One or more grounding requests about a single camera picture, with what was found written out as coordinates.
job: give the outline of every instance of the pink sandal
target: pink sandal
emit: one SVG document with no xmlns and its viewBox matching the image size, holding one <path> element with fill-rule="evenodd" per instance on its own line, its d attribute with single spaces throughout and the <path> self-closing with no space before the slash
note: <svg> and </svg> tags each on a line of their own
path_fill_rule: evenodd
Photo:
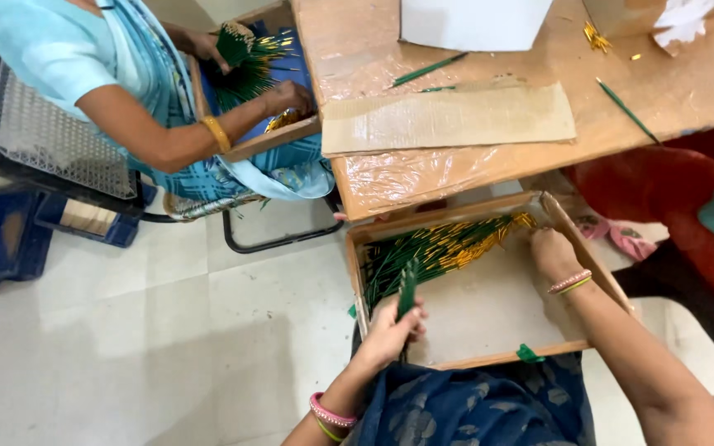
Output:
<svg viewBox="0 0 714 446">
<path fill-rule="evenodd" d="M 610 228 L 610 240 L 624 254 L 630 256 L 637 262 L 642 262 L 645 258 L 655 252 L 657 245 L 646 241 L 633 228 L 625 226 L 613 226 Z"/>
<path fill-rule="evenodd" d="M 574 219 L 574 224 L 580 229 L 583 237 L 594 240 L 602 238 L 610 231 L 610 223 L 607 219 L 598 215 L 583 215 Z"/>
</svg>

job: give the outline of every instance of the red cloth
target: red cloth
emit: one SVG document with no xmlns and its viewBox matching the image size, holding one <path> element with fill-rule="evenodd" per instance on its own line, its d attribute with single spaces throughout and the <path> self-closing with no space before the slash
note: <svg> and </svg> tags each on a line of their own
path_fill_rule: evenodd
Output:
<svg viewBox="0 0 714 446">
<path fill-rule="evenodd" d="M 659 221 L 714 289 L 714 234 L 699 209 L 714 193 L 714 130 L 566 168 L 590 207 L 606 218 Z"/>
</svg>

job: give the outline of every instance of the green tape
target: green tape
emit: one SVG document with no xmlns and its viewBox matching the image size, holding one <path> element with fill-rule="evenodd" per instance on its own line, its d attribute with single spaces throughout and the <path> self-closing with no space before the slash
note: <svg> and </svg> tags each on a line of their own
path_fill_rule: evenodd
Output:
<svg viewBox="0 0 714 446">
<path fill-rule="evenodd" d="M 544 360 L 544 358 L 538 356 L 525 344 L 520 344 L 520 349 L 516 351 L 516 355 L 522 362 L 529 364 L 540 363 Z"/>
</svg>

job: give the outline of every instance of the woman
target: woman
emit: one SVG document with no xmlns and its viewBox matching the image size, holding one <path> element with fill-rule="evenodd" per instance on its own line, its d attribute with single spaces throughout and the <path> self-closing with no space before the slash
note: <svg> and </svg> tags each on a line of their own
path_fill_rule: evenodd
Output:
<svg viewBox="0 0 714 446">
<path fill-rule="evenodd" d="M 16 76 L 69 114 L 90 121 L 128 156 L 129 167 L 168 192 L 213 200 L 252 190 L 270 198 L 326 195 L 321 137 L 239 163 L 221 150 L 269 116 L 307 113 L 310 94 L 284 82 L 199 124 L 179 50 L 230 67 L 216 37 L 159 23 L 141 0 L 0 0 L 0 56 Z"/>
<path fill-rule="evenodd" d="M 570 242 L 553 229 L 536 231 L 531 249 L 541 273 L 559 283 L 583 270 Z M 640 323 L 594 282 L 565 296 L 582 319 L 638 415 L 649 444 L 713 444 L 714 398 Z M 397 324 L 397 305 L 382 309 L 352 361 L 283 443 L 291 445 L 594 444 L 580 354 L 542 363 L 438 371 L 388 364 L 408 337 L 423 335 L 419 306 Z M 370 404 L 348 425 L 364 395 Z"/>
</svg>

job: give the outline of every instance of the green bangle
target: green bangle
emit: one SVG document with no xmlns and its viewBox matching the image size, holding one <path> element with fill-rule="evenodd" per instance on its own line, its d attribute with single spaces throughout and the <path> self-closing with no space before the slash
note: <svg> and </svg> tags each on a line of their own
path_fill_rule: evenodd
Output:
<svg viewBox="0 0 714 446">
<path fill-rule="evenodd" d="M 324 426 L 324 423 L 322 423 L 321 420 L 319 420 L 318 418 L 316 418 L 316 421 L 318 421 L 318 427 L 320 427 L 321 430 L 323 430 L 324 433 L 327 434 L 327 437 L 329 437 L 329 438 L 332 439 L 332 441 L 337 441 L 338 443 L 342 443 L 342 442 L 343 442 L 343 439 L 336 437 L 336 435 L 335 435 L 334 433 L 330 432 L 329 429 L 327 429 L 327 427 Z"/>
<path fill-rule="evenodd" d="M 567 291 L 571 291 L 572 289 L 575 289 L 575 288 L 577 288 L 577 287 L 580 287 L 580 285 L 582 285 L 582 284 L 584 284 L 584 283 L 586 283 L 586 282 L 588 282 L 588 281 L 590 281 L 590 280 L 591 280 L 591 276 L 586 277 L 585 279 L 580 280 L 580 282 L 577 282 L 577 283 L 575 283 L 574 285 L 570 285 L 569 287 L 566 287 L 566 288 L 564 288 L 564 289 L 561 289 L 561 290 L 558 292 L 558 294 L 564 294 L 564 293 L 566 293 Z"/>
</svg>

